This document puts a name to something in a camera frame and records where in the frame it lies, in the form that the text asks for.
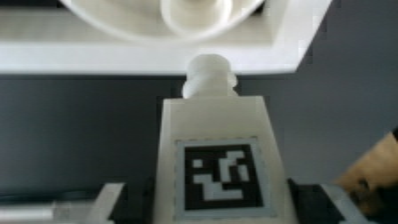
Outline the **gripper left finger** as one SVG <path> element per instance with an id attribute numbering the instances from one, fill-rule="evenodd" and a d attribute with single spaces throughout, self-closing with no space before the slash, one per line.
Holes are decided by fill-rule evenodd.
<path id="1" fill-rule="evenodd" d="M 149 224 L 152 182 L 0 194 L 0 224 Z"/>

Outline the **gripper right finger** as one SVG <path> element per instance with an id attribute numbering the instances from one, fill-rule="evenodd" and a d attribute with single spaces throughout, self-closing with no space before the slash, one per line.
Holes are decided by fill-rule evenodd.
<path id="1" fill-rule="evenodd" d="M 287 179 L 298 224 L 378 224 L 362 215 L 337 185 Z"/>

